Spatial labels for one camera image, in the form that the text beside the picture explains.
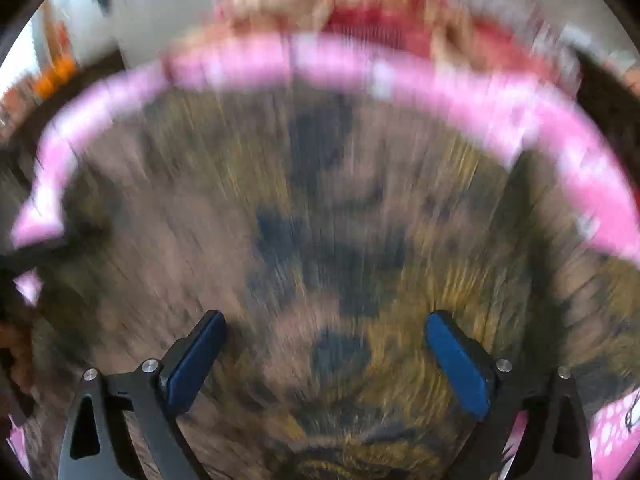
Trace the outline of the pink penguin blanket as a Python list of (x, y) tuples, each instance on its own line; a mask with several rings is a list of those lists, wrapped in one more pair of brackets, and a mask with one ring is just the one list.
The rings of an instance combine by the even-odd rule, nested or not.
[[(409, 55), (352, 47), (330, 36), (257, 36), (228, 47), (180, 52), (95, 82), (80, 82), (43, 103), (12, 140), (25, 155), (20, 170), (1, 169), (1, 236), (17, 245), (68, 233), (60, 200), (70, 172), (63, 141), (86, 144), (117, 118), (129, 117), (171, 89), (252, 91), (306, 84), (429, 112), (498, 162), (526, 148), (555, 160), (562, 189), (586, 244), (632, 263), (639, 273), (639, 216), (631, 187), (598, 128), (570, 99), (545, 84), (511, 76), (439, 70)], [(41, 318), (40, 266), (22, 289)], [(621, 399), (585, 412), (598, 479), (617, 478), (639, 444), (639, 385)]]

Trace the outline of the red orange crumpled quilt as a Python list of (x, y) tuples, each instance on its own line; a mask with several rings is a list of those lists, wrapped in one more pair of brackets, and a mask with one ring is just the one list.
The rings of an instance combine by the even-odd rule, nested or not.
[(251, 34), (332, 34), (479, 73), (518, 73), (572, 91), (579, 63), (528, 0), (215, 0), (175, 50)]

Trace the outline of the dark carved wooden cabinet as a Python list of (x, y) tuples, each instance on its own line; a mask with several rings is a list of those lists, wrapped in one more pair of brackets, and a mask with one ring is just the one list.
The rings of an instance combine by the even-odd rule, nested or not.
[(591, 55), (577, 48), (573, 51), (580, 70), (577, 102), (611, 145), (630, 182), (639, 188), (639, 97)]

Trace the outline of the brown floral batik shirt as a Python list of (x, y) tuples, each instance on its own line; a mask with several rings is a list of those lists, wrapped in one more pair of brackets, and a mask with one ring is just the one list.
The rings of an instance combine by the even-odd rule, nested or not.
[(40, 275), (32, 474), (90, 366), (126, 372), (205, 311), (229, 326), (182, 428), (215, 478), (438, 478), (472, 422), (424, 347), (449, 311), (492, 356), (566, 365), (593, 416), (639, 385), (639, 273), (590, 248), (552, 156), (502, 164), (429, 112), (289, 84), (171, 89), (63, 141)]

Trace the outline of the orange plastic basin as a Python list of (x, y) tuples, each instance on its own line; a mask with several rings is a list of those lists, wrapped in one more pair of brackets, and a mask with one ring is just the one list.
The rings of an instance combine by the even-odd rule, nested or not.
[(77, 72), (76, 61), (71, 55), (59, 56), (36, 78), (32, 86), (35, 96), (41, 101), (49, 99), (59, 88), (67, 84)]

